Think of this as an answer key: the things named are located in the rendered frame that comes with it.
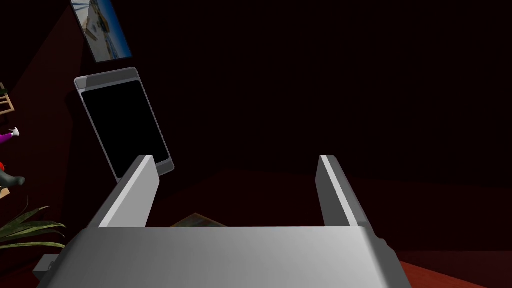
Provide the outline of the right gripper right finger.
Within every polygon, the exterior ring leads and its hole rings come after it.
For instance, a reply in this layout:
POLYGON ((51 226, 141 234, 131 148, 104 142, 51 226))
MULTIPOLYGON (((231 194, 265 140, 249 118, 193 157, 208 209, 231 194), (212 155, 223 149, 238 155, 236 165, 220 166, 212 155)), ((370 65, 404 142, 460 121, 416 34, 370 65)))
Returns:
POLYGON ((320 155, 315 185, 326 227, 370 227, 371 224, 340 163, 334 155, 320 155))

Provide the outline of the green leafy plant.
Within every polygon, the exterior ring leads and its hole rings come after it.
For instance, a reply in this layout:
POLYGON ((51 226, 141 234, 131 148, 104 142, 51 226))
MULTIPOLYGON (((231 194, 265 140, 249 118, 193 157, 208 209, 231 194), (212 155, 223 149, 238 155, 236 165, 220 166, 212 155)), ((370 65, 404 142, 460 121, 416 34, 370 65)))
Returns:
POLYGON ((20 239, 37 237, 45 234, 58 234, 61 237, 64 237, 60 231, 56 230, 57 228, 66 227, 62 223, 50 220, 30 221, 30 218, 35 217, 36 214, 47 208, 47 206, 43 206, 31 211, 26 211, 26 208, 24 208, 19 215, 7 222, 4 226, 0 227, 0 250, 22 247, 65 248, 66 246, 64 244, 51 241, 19 242, 20 239))

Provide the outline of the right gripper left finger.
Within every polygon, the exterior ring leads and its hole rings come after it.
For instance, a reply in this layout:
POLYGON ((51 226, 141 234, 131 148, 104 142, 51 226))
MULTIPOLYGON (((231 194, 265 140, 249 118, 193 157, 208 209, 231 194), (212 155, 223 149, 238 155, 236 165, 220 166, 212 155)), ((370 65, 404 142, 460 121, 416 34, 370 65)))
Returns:
POLYGON ((87 227, 144 228, 159 184, 153 156, 138 156, 87 227))

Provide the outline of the wooden shelf with objects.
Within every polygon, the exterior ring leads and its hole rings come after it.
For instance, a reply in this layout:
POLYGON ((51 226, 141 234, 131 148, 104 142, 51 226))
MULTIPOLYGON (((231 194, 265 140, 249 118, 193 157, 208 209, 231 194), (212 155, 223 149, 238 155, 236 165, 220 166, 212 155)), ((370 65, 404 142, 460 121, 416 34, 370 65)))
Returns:
MULTIPOLYGON (((3 83, 0 82, 0 106, 2 105, 8 105, 8 109, 0 111, 0 116, 15 111, 7 89, 5 89, 3 83)), ((17 127, 10 129, 9 133, 0 134, 0 144, 3 144, 19 135, 20 132, 17 127)), ((9 188, 14 186, 22 186, 25 181, 25 177, 11 176, 10 174, 7 174, 5 172, 5 165, 0 161, 0 199, 6 197, 10 193, 9 188)))

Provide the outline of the grey black-screen appliance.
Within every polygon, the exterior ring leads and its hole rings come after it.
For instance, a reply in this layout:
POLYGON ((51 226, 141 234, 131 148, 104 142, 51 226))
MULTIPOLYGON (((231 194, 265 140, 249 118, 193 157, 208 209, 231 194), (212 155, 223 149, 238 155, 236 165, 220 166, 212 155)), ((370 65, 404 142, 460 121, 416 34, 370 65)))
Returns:
POLYGON ((175 169, 135 67, 79 76, 74 84, 116 181, 139 156, 152 156, 159 176, 175 169))

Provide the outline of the blue framed wall picture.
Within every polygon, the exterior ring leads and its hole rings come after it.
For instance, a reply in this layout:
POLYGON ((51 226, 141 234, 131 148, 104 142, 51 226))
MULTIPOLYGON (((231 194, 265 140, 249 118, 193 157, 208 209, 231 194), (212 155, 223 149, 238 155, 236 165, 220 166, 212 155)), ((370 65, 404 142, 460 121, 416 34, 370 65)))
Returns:
POLYGON ((70 0, 95 63, 132 57, 112 0, 70 0))

